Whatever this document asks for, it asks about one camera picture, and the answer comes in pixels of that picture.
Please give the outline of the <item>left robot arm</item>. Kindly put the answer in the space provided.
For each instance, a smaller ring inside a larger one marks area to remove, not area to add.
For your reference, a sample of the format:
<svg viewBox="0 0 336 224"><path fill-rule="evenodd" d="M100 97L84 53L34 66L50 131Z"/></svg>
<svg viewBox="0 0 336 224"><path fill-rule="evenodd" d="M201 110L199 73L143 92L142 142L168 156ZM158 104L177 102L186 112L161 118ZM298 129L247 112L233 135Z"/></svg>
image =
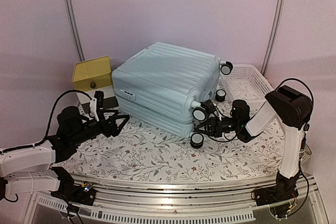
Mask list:
<svg viewBox="0 0 336 224"><path fill-rule="evenodd" d="M35 191L49 191L64 201L77 200L87 186L74 185L73 177L58 164L69 160L78 147L99 135L118 136L130 119L118 110L101 110L93 118L80 114L75 106L57 116L58 130L38 143L1 151L1 199Z"/></svg>

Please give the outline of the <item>light blue hard-shell suitcase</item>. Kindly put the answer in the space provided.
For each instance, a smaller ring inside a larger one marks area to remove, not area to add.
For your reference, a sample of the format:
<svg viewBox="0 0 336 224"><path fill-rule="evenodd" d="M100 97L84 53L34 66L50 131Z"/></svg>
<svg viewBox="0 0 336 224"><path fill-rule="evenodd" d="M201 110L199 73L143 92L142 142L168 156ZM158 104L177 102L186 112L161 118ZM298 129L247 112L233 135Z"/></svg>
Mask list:
<svg viewBox="0 0 336 224"><path fill-rule="evenodd" d="M119 108L179 137L193 134L193 110L212 99L233 64L216 55L156 42L112 72Z"/></svg>

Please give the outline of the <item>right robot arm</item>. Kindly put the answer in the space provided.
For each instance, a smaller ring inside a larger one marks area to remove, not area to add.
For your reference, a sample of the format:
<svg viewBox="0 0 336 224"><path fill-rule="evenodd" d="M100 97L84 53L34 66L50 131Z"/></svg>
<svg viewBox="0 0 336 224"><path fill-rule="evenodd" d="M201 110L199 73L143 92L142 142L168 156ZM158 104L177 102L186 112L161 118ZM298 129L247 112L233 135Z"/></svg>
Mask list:
<svg viewBox="0 0 336 224"><path fill-rule="evenodd" d="M287 85L268 92L253 116L244 100L234 100L228 116L217 112L214 103L207 100L192 112L199 124L194 126L190 143L193 148L200 148L205 136L218 141L230 132L234 132L240 141L249 143L261 135L271 122L278 121L284 136L284 149L276 184L273 187L257 187L252 195L257 206L296 199L296 182L302 175L301 157L313 105L312 95L305 95Z"/></svg>

